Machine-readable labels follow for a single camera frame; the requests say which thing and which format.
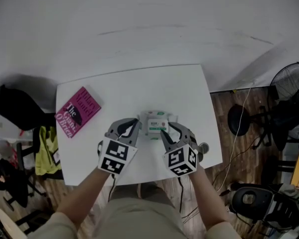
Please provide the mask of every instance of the fan grille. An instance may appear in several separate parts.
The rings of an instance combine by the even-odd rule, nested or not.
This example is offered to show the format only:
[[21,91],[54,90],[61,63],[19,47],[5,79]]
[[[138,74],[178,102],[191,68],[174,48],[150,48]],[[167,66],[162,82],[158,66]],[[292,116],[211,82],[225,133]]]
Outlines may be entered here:
[[[299,62],[288,65],[272,80],[270,86],[275,86],[278,92],[279,99],[275,100],[276,105],[279,101],[288,100],[299,89]],[[299,139],[299,125],[289,131],[289,136],[294,139]]]

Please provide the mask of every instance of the khaki pants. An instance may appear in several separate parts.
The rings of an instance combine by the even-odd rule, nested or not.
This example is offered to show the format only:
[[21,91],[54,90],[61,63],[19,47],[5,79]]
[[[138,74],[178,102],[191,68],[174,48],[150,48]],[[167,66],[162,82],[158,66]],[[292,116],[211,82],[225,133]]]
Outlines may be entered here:
[[[116,186],[111,195],[110,201],[113,199],[121,198],[139,198],[137,190],[138,184]],[[165,191],[162,188],[158,187],[155,182],[147,182],[141,184],[141,198],[143,200],[166,204],[174,207]]]

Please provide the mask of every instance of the person's arm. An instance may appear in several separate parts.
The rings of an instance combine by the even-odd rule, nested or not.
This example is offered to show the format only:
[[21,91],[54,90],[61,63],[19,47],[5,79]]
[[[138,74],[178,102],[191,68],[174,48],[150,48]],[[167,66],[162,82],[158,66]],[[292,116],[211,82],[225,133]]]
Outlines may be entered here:
[[209,182],[204,168],[198,165],[197,171],[191,173],[189,178],[193,183],[199,213],[206,229],[221,222],[229,222],[226,207]]
[[95,168],[79,186],[62,200],[56,211],[64,213],[79,229],[109,175],[109,173]]

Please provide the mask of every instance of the white table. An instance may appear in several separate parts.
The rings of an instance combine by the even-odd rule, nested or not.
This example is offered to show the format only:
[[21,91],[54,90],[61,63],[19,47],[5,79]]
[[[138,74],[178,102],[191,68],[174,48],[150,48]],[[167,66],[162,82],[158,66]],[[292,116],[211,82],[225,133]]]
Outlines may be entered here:
[[[73,138],[68,138],[57,123],[61,166],[67,185],[78,185],[97,166],[97,145],[112,122],[136,118],[146,110],[177,115],[178,122],[195,134],[198,144],[208,143],[209,152],[201,162],[203,167],[222,162],[215,113],[200,65],[130,70],[63,83],[57,88],[57,111],[82,86],[102,109]],[[165,149],[161,140],[139,135],[136,146],[139,150],[118,185],[175,177],[162,160]],[[106,185],[112,183],[110,177]]]
[[16,223],[0,209],[0,221],[5,230],[9,233],[12,239],[27,239],[25,233],[18,227]]

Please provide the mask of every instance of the book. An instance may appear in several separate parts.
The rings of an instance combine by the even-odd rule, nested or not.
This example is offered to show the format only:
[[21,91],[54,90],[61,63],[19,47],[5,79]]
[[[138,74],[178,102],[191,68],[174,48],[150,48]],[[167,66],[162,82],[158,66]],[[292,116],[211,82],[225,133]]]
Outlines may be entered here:
[[55,114],[55,119],[65,134],[72,138],[100,109],[101,106],[82,87]]

